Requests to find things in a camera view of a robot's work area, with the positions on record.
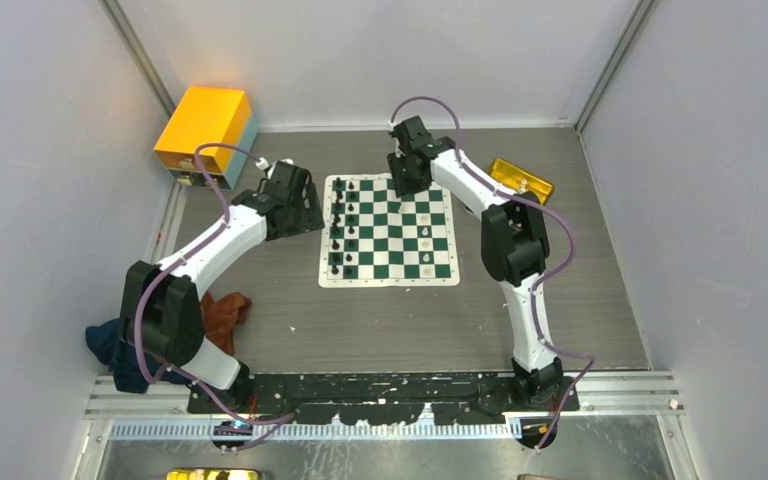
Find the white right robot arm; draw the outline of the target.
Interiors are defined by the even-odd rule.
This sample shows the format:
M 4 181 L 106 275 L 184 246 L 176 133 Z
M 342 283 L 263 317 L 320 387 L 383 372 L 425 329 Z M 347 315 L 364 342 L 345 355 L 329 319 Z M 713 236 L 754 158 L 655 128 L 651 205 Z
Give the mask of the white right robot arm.
M 563 390 L 563 368 L 547 346 L 551 336 L 538 280 L 549 247 L 535 197 L 495 181 L 451 138 L 434 137 L 417 116 L 390 124 L 389 134 L 396 142 L 387 162 L 397 196 L 437 184 L 480 221 L 481 260 L 502 289 L 513 332 L 513 375 L 501 383 L 502 398 L 531 411 L 550 408 Z

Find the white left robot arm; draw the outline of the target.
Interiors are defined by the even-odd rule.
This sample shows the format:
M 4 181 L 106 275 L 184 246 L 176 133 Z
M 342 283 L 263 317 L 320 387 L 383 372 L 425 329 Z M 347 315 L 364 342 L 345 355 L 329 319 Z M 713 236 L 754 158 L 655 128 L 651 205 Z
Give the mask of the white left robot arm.
M 311 173 L 288 161 L 268 167 L 256 189 L 221 201 L 222 215 L 195 240 L 162 261 L 135 262 L 127 271 L 118 335 L 137 352 L 139 373 L 161 373 L 158 357 L 208 387 L 229 413 L 245 409 L 254 383 L 249 367 L 207 337 L 202 297 L 213 282 L 256 246 L 324 227 Z

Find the yellow transparent tray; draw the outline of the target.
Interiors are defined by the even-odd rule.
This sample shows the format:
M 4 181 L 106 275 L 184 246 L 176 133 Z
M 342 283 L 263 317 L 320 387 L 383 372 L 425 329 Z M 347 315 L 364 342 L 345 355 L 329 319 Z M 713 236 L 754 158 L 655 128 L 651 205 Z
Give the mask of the yellow transparent tray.
M 488 167 L 487 173 L 500 184 L 518 193 L 533 193 L 542 205 L 547 204 L 555 189 L 553 183 L 504 158 L 496 158 Z

